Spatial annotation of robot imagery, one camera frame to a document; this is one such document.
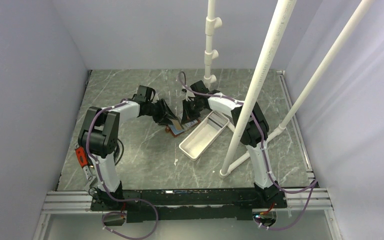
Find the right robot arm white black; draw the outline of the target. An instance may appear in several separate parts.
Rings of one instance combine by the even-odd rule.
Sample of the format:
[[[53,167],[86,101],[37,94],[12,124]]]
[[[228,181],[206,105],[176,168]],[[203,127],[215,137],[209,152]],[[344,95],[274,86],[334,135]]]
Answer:
[[[218,90],[210,91],[203,81],[197,81],[191,86],[184,82],[183,87],[194,94],[191,103],[187,103],[187,109],[193,114],[198,114],[204,109],[217,111],[232,118],[233,125],[239,126],[239,116],[242,113],[244,102],[224,95]],[[254,104],[252,112],[245,124],[240,142],[246,147],[254,171],[254,189],[239,192],[238,197],[232,203],[243,208],[286,208],[285,193],[277,184],[272,172],[268,151],[267,139],[269,131],[268,122],[262,113],[258,103]]]

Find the gold credit card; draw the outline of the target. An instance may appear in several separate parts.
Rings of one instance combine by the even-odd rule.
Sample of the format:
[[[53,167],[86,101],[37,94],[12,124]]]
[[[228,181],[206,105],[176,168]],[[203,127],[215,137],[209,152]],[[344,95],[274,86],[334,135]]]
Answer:
[[[172,122],[174,128],[177,131],[182,131],[183,130],[183,126],[182,126],[181,122],[178,119],[172,119],[171,122]]]

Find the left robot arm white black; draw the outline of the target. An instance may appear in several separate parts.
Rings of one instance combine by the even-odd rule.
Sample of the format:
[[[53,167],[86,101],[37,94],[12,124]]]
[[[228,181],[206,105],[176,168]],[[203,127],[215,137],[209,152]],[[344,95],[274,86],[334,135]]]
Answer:
[[[152,117],[159,126],[180,122],[166,101],[155,100],[155,95],[153,88],[141,85],[131,98],[108,107],[91,106],[86,111],[77,141],[97,173],[97,190],[93,196],[111,210],[119,209],[124,203],[114,158],[120,124],[142,116]]]

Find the brown leather card holder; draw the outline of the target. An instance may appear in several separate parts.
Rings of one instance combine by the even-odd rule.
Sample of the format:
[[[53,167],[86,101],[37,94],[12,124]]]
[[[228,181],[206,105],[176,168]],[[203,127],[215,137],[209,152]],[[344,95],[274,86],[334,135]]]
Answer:
[[[174,125],[169,124],[165,126],[165,132],[172,135],[174,138],[177,138],[178,136],[196,127],[200,122],[201,121],[199,119],[195,119],[186,124],[182,124],[179,129],[177,129]]]

